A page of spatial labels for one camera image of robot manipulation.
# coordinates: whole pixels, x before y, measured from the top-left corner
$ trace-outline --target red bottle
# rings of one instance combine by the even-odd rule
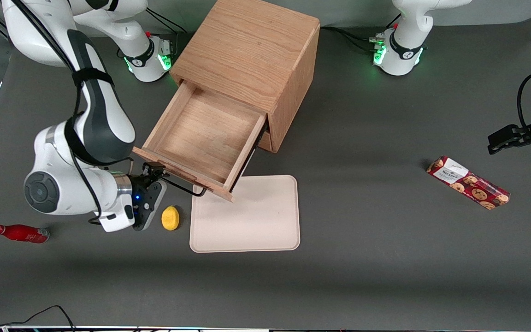
[[[0,234],[13,241],[44,243],[50,233],[46,229],[29,225],[0,225]]]

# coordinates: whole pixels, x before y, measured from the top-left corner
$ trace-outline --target open drawer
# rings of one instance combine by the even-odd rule
[[[265,119],[265,112],[183,81],[142,149],[133,152],[232,202]]]

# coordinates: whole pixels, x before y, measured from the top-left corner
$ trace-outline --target red cookie box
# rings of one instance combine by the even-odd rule
[[[434,161],[427,172],[487,210],[509,202],[509,192],[470,172],[445,155]]]

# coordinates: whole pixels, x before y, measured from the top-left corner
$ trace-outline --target table surface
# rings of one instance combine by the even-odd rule
[[[95,44],[141,146],[177,87],[138,82],[109,39]],[[0,223],[53,235],[0,237],[0,323],[60,304],[78,325],[531,330],[531,148],[487,153],[487,136],[518,122],[531,21],[436,27],[426,44],[417,68],[390,77],[322,31],[280,152],[257,151],[245,172],[297,179],[301,245],[229,254],[190,250],[191,197],[173,188],[161,206],[181,212],[172,232],[158,217],[141,233],[105,233],[89,216],[32,210],[34,137],[67,119],[75,96],[66,69],[15,51],[0,90]],[[531,119],[531,83],[524,100]],[[428,176],[440,155],[510,191],[510,203],[485,210]]]

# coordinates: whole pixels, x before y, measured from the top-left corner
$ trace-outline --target wooden box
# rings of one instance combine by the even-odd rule
[[[218,0],[171,68],[179,90],[135,153],[232,200],[257,140],[280,148],[313,79],[319,28],[261,0]]]

